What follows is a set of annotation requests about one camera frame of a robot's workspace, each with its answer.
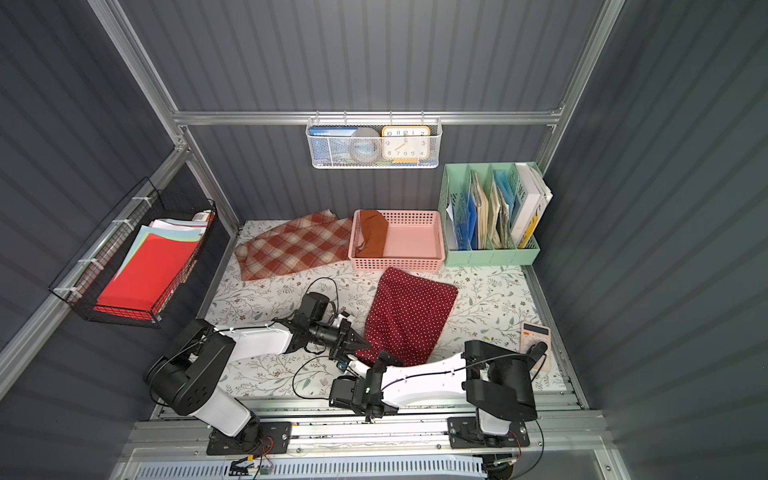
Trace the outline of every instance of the red wire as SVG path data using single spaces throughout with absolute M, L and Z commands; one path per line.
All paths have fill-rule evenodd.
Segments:
M 272 445 L 270 445 L 270 449 L 269 450 L 267 450 L 266 452 L 262 453 L 261 455 L 266 455 L 267 453 L 272 452 L 272 448 L 275 446 L 275 441 L 272 439 L 272 437 L 267 437 L 267 438 L 270 440 L 270 442 L 272 442 Z
M 522 457 L 522 456 L 523 456 L 523 448 L 520 446 L 520 440 L 518 440 L 518 436 L 517 436 L 517 435 L 515 435 L 515 434 L 513 433 L 513 431 L 510 431 L 510 432 L 509 432 L 509 435 L 512 435 L 513 437 L 515 437 L 515 441 L 518 443 L 518 451 L 519 451 L 519 453 L 518 453 L 518 461 L 519 461 L 519 460 L 520 460 L 520 457 Z

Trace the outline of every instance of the red plaid fabric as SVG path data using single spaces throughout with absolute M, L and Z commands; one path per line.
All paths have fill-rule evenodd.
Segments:
M 352 219 L 330 210 L 291 220 L 235 248 L 243 281 L 347 260 Z
M 366 340 L 373 348 L 359 350 L 357 358 L 372 366 L 385 350 L 405 366 L 426 363 L 457 295 L 453 285 L 386 269 L 366 319 Z

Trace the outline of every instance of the black mounting plate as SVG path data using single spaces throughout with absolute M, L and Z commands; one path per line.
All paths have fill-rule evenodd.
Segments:
M 531 440 L 528 438 L 528 430 L 525 429 L 524 422 L 512 422 L 511 431 L 517 436 L 520 441 L 521 447 L 527 447 L 531 444 Z M 464 439 L 460 439 L 457 435 L 464 437 L 468 440 L 475 440 L 478 438 L 480 429 L 478 427 L 478 421 L 476 417 L 449 417 L 448 418 L 448 432 L 451 439 L 452 449 L 476 449 L 478 447 L 493 447 L 493 448 L 512 448 L 517 447 L 518 443 L 514 437 L 500 437 L 493 435 L 483 435 L 483 440 L 478 439 L 476 442 L 467 442 Z
M 290 422 L 263 422 L 260 427 L 262 432 L 261 438 L 264 439 L 264 442 L 271 445 L 268 438 L 275 442 L 270 454 L 285 453 L 288 451 L 291 430 Z M 249 455 L 252 453 L 258 454 L 259 451 L 257 449 L 256 452 L 244 452 L 236 439 L 228 437 L 218 430 L 214 430 L 210 434 L 210 441 L 208 442 L 206 453 L 208 455 Z

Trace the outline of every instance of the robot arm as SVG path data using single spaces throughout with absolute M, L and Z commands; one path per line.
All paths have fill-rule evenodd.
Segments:
M 368 421 L 427 399 L 466 399 L 477 406 L 479 435 L 506 435 L 510 422 L 537 418 L 529 371 L 545 354 L 545 343 L 521 354 L 470 340 L 463 353 L 440 362 L 403 367 L 382 352 L 368 367 L 351 355 L 371 345 L 343 314 L 322 323 L 328 303 L 324 295 L 308 293 L 289 319 L 266 327 L 217 330 L 195 319 L 152 366 L 147 383 L 176 413 L 193 415 L 220 432 L 219 443 L 227 454 L 252 452 L 263 432 L 258 417 L 218 386 L 226 365 L 267 353 L 296 352 L 309 342 L 328 346 L 329 357 L 353 374 L 333 381 L 329 404 L 365 415 Z M 210 449 L 212 455 L 221 453 Z

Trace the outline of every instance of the white wire basket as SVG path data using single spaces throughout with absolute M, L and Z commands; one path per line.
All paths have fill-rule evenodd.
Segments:
M 333 135 L 332 129 L 338 127 L 357 128 L 355 133 L 359 136 Z M 312 133 L 314 128 L 329 130 L 318 135 Z M 440 118 L 416 116 L 390 117 L 367 124 L 340 123 L 338 117 L 315 116 L 307 121 L 306 139 L 315 168 L 435 168 L 439 163 L 442 124 Z

